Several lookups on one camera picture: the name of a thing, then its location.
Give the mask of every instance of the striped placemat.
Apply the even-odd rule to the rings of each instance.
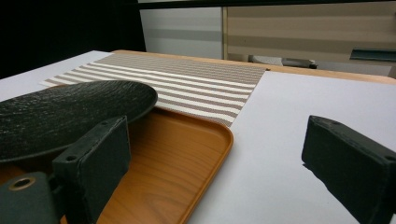
[[[265,69],[116,53],[40,84],[53,87],[98,80],[132,80],[154,88],[156,106],[230,127]]]

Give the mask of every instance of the wooden tray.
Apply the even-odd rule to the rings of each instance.
[[[98,223],[184,223],[233,144],[212,121],[155,107],[129,126],[132,161]]]

